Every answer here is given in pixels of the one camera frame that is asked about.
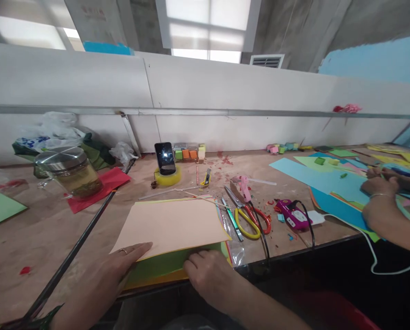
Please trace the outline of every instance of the white wall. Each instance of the white wall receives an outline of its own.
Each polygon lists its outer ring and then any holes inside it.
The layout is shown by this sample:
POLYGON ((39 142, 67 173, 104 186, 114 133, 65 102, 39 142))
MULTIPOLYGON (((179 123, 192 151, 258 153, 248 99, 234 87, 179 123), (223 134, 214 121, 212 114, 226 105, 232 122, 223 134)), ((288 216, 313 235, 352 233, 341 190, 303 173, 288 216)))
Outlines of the white wall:
MULTIPOLYGON (((330 112, 358 103, 366 113, 410 114, 410 85, 138 53, 139 57, 0 44, 0 105, 245 109, 330 112)), ((11 144, 40 115, 0 114, 0 165, 21 163, 11 144)), ((407 119, 130 115, 142 152, 160 141, 200 142, 209 151, 269 143, 392 141, 407 119)), ((129 142, 119 115, 79 115, 109 146, 129 142)))

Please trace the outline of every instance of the smartphone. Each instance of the smartphone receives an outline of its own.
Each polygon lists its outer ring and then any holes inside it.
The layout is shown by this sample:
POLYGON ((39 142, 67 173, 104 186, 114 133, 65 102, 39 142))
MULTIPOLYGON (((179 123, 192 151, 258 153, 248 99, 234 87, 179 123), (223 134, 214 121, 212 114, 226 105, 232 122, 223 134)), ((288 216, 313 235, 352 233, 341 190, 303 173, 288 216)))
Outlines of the smartphone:
POLYGON ((172 144, 170 142, 155 143, 156 157, 158 159, 159 173, 170 175, 176 172, 172 144))

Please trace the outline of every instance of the paper stack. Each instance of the paper stack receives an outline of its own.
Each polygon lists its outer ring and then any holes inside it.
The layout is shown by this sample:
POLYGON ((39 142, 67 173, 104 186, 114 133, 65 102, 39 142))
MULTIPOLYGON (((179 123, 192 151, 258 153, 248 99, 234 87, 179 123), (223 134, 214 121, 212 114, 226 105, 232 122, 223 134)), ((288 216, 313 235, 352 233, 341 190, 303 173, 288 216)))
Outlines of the paper stack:
MULTIPOLYGON (((214 200, 212 196, 204 198, 214 200)), ((216 205, 195 198, 137 202, 131 208, 112 252, 143 242, 152 248, 137 262, 124 290, 188 278, 183 263, 192 250, 221 251, 231 263, 216 205)))

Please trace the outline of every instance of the pink paper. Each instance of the pink paper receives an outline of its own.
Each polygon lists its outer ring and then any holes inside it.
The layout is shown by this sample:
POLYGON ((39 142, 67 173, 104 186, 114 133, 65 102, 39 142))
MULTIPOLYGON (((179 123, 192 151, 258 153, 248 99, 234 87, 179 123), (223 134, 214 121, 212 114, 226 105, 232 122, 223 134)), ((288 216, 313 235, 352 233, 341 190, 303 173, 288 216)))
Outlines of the pink paper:
POLYGON ((82 201, 79 201, 74 198, 70 198, 67 200, 67 202, 69 203, 69 206, 71 207, 72 212, 74 214, 78 213, 79 211, 84 210, 90 205, 95 204, 99 200, 103 199, 113 189, 115 189, 116 187, 119 187, 123 183, 126 183, 130 179, 131 177, 129 177, 127 174, 121 171, 119 167, 115 167, 111 169, 110 171, 100 175, 100 180, 101 182, 103 182, 104 188, 99 193, 95 194, 94 196, 88 199, 82 200, 82 201))

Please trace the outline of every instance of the white cable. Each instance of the white cable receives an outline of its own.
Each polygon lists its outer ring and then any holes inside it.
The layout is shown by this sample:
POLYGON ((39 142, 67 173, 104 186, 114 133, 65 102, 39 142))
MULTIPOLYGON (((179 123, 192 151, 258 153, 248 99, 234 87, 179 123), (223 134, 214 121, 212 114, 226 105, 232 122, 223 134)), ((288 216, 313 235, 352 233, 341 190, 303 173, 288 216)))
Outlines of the white cable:
POLYGON ((356 226, 354 226, 354 225, 351 225, 350 223, 344 221, 343 219, 340 219, 340 218, 337 217, 336 215, 333 215, 333 214, 322 214, 323 217, 326 217, 326 216, 328 216, 328 215, 337 218, 338 220, 344 222, 345 224, 349 225, 349 226, 352 227, 352 228, 355 228, 357 231, 359 231, 361 234, 364 235, 364 237, 365 237, 366 240, 367 240, 367 243, 369 244, 370 251, 371 251, 371 253, 373 254, 373 260, 375 260, 375 261, 373 262, 373 265, 372 265, 371 268, 370 268, 370 271, 371 271, 373 274, 375 274, 375 275, 399 275, 399 274, 408 272, 408 271, 410 270, 410 266, 409 266, 409 267, 407 267, 407 268, 405 268, 405 269, 403 269, 403 270, 399 270, 399 271, 393 272, 393 273, 377 273, 377 272, 375 272, 374 269, 375 269, 376 265, 378 264, 378 259, 376 258, 375 251, 373 250, 373 247, 371 246, 371 242, 370 242, 369 237, 368 237, 360 228, 358 228, 358 227, 356 227, 356 226))

